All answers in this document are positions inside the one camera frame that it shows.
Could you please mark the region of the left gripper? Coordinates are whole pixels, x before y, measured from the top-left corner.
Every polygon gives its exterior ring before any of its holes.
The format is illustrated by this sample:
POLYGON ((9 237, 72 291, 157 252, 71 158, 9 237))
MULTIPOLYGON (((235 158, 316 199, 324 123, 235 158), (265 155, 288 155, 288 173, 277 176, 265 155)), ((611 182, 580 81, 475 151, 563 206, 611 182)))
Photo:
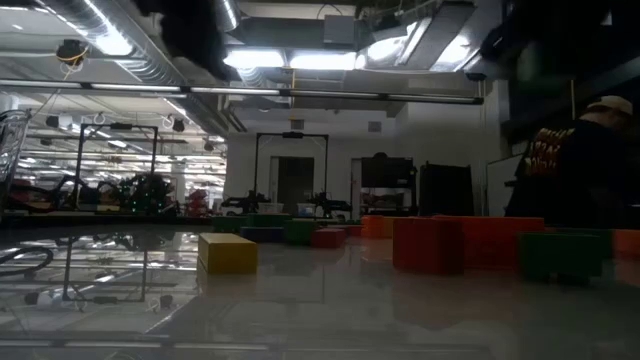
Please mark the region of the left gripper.
POLYGON ((159 0, 161 38, 173 57, 184 57, 228 82, 235 71, 223 62, 226 47, 212 0, 159 0))

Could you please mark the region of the long green toy block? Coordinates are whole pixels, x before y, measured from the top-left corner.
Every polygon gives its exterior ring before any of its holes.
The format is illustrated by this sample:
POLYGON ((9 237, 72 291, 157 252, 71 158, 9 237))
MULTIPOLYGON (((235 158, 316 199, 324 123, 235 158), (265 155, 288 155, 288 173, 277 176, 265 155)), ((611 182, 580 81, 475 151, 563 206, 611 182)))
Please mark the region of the long green toy block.
POLYGON ((247 227, 277 228, 283 227, 292 217, 289 214, 253 213, 247 216, 247 227))

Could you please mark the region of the long purple toy block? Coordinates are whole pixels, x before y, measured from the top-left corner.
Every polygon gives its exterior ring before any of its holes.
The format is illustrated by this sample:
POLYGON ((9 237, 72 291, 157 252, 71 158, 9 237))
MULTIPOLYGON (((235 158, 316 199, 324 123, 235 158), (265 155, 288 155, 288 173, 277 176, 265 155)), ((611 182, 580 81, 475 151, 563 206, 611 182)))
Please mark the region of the long purple toy block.
POLYGON ((284 243, 283 227, 241 227, 240 236, 255 243, 284 243))

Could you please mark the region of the long yellow toy block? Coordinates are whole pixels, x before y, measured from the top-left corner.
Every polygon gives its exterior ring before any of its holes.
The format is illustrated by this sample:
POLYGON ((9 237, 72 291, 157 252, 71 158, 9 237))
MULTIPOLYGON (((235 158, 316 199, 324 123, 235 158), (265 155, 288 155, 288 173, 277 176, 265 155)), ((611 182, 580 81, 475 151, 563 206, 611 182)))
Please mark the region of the long yellow toy block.
POLYGON ((255 274, 258 246, 232 233, 201 233, 198 258, 208 274, 255 274))

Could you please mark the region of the small green toy block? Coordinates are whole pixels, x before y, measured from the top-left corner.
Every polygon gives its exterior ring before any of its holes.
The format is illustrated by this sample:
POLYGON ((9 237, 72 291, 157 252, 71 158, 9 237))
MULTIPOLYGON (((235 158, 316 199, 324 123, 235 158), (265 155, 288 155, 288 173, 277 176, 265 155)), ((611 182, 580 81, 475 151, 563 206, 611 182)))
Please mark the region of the small green toy block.
POLYGON ((318 224, 314 221, 289 220, 284 224, 284 241, 292 246, 310 246, 318 224))
POLYGON ((518 236, 519 274, 534 282, 587 285, 603 273, 600 238, 563 232, 529 232, 518 236))
POLYGON ((599 240, 600 253, 603 258, 606 260, 613 258, 613 231, 611 229, 548 227, 547 230, 551 232, 596 236, 599 240))

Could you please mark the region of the long red toy block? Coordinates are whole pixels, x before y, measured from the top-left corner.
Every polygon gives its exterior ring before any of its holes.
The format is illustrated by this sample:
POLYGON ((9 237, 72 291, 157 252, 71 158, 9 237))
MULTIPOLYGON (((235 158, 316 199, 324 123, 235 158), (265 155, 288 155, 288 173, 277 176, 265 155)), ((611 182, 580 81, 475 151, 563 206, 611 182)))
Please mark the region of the long red toy block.
POLYGON ((344 246, 347 237, 343 228, 322 228, 311 236, 311 246, 314 248, 337 249, 344 246))

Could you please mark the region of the ceiling light panel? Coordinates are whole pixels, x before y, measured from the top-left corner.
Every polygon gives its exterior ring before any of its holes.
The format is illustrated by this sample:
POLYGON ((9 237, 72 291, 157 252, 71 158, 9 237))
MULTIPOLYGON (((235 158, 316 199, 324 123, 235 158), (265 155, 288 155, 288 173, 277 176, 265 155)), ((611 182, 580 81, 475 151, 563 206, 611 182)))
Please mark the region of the ceiling light panel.
POLYGON ((300 53, 289 63, 294 69, 351 71, 355 67, 356 53, 300 53))
POLYGON ((285 65, 282 54, 276 50, 231 50, 223 62, 236 69, 280 68, 285 65))

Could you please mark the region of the red background item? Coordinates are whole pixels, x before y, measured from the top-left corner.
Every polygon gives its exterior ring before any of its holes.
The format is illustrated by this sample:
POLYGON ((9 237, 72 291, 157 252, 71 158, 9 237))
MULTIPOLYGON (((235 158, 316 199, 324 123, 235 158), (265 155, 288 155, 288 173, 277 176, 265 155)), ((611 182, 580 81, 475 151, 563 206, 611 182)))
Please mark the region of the red background item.
POLYGON ((209 214, 208 192, 196 189, 186 198, 186 215, 189 217, 206 217, 209 214))

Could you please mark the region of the red background machine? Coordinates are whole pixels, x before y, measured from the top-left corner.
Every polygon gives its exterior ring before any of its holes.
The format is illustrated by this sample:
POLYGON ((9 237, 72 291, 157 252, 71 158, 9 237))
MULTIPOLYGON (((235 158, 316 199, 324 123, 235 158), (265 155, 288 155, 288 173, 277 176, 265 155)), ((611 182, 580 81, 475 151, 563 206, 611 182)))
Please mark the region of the red background machine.
POLYGON ((6 205, 11 210, 38 213, 53 210, 54 200, 50 190, 33 186, 28 180, 14 179, 6 205))

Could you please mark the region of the black monitor on cart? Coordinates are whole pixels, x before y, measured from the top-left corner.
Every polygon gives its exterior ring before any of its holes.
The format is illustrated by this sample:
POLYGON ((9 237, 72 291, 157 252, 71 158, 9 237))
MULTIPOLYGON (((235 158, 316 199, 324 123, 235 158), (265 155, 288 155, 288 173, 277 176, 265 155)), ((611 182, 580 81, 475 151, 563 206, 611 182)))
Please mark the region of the black monitor on cart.
POLYGON ((412 158, 378 152, 361 159, 362 215, 406 217, 416 215, 417 169, 412 158))

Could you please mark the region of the small orange toy block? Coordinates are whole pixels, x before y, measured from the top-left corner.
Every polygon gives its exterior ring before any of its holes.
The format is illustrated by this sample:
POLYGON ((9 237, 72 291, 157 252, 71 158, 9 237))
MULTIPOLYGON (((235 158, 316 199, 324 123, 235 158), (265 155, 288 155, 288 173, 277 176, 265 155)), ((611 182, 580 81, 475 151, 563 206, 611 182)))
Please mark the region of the small orange toy block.
POLYGON ((361 218, 361 235, 371 239, 391 239, 394 221, 394 217, 365 215, 361 218))

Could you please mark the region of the whiteboard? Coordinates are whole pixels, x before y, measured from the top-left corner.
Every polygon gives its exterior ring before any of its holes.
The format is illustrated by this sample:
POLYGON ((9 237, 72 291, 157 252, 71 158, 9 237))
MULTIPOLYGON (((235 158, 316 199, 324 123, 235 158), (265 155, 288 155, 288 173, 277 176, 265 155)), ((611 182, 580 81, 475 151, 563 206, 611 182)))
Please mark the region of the whiteboard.
POLYGON ((521 155, 490 162, 487 165, 487 206, 492 217, 503 217, 511 199, 516 169, 521 155))

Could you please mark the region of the person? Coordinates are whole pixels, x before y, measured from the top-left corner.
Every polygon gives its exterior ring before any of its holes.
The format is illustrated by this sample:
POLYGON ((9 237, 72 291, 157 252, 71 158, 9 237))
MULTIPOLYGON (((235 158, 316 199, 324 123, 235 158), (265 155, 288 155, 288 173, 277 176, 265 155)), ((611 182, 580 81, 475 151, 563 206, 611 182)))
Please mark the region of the person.
POLYGON ((625 132, 633 105, 602 96, 576 119, 557 120, 529 141, 515 173, 507 217, 537 217, 547 224, 614 228, 640 203, 640 164, 625 132))

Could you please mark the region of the grey overhead rail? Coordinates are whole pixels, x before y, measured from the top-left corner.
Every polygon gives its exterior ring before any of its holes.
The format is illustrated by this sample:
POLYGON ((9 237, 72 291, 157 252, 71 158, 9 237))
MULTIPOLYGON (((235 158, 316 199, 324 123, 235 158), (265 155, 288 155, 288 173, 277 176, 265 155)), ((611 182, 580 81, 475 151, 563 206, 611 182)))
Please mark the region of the grey overhead rail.
POLYGON ((238 96, 257 96, 257 97, 322 98, 322 99, 346 99, 346 100, 384 101, 384 102, 411 102, 411 103, 432 103, 432 104, 447 104, 447 105, 483 105, 484 104, 483 97, 329 91, 329 90, 312 90, 312 89, 116 84, 116 83, 91 83, 91 82, 74 82, 74 81, 21 80, 21 79, 8 79, 8 78, 0 78, 0 86, 15 87, 15 88, 33 88, 33 89, 51 88, 55 90, 150 93, 157 96, 169 95, 169 94, 171 95, 211 94, 211 95, 238 95, 238 96))

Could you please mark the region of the black gantry frame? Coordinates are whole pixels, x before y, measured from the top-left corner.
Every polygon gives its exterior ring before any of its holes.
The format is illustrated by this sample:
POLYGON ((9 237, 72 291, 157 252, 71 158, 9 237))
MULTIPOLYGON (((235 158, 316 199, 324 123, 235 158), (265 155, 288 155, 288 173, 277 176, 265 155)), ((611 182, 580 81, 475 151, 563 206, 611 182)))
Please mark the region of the black gantry frame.
MULTIPOLYGON (((259 171, 259 161, 260 161, 260 139, 265 136, 266 140, 264 142, 264 144, 267 144, 267 142, 269 140, 272 140, 274 136, 277 137, 281 137, 283 139, 302 139, 304 137, 307 138, 321 138, 325 141, 325 146, 328 146, 328 139, 329 136, 328 135, 308 135, 308 134, 304 134, 302 132, 295 132, 295 131, 289 131, 289 132, 283 132, 283 133, 257 133, 256 134, 256 142, 255 142, 255 156, 254 156, 254 185, 253 185, 253 191, 255 193, 259 193, 260 189, 259 189, 259 175, 260 175, 260 171, 259 171)), ((268 180, 268 186, 267 186, 267 192, 266 192, 266 197, 269 199, 269 202, 273 202, 273 203, 279 203, 277 201, 277 188, 278 188, 278 158, 279 157, 305 157, 305 153, 304 155, 300 156, 297 155, 297 151, 298 148, 292 149, 292 151, 294 152, 294 155, 285 155, 285 150, 277 150, 276 151, 276 169, 275 169, 275 173, 272 174, 271 173, 271 158, 273 157, 273 155, 270 153, 270 150, 267 150, 267 165, 268 165, 268 172, 267 172, 267 180, 268 180)))
MULTIPOLYGON (((82 123, 80 125, 80 133, 78 138, 78 149, 77 149, 77 159, 76 159, 76 168, 75 168, 75 176, 74 176, 74 186, 72 191, 72 204, 74 205, 75 210, 79 210, 80 202, 80 172, 82 166, 82 158, 83 158, 83 150, 84 144, 88 140, 86 137, 86 130, 88 128, 94 128, 96 131, 101 130, 105 127, 105 124, 93 124, 93 123, 82 123)), ((133 129, 139 130, 143 135, 146 135, 146 131, 150 130, 153 132, 152 138, 152 152, 151 152, 151 160, 150 160, 150 170, 146 176, 143 176, 143 179, 146 181, 146 215, 150 214, 149 206, 151 205, 151 199, 149 195, 152 195, 153 192, 151 190, 153 177, 155 176, 155 168, 156 168, 156 155, 157 155, 157 145, 159 139, 159 129, 157 126, 149 126, 149 125, 138 125, 138 124, 129 124, 122 122, 115 122, 108 124, 107 127, 111 130, 118 131, 132 131, 133 129)))

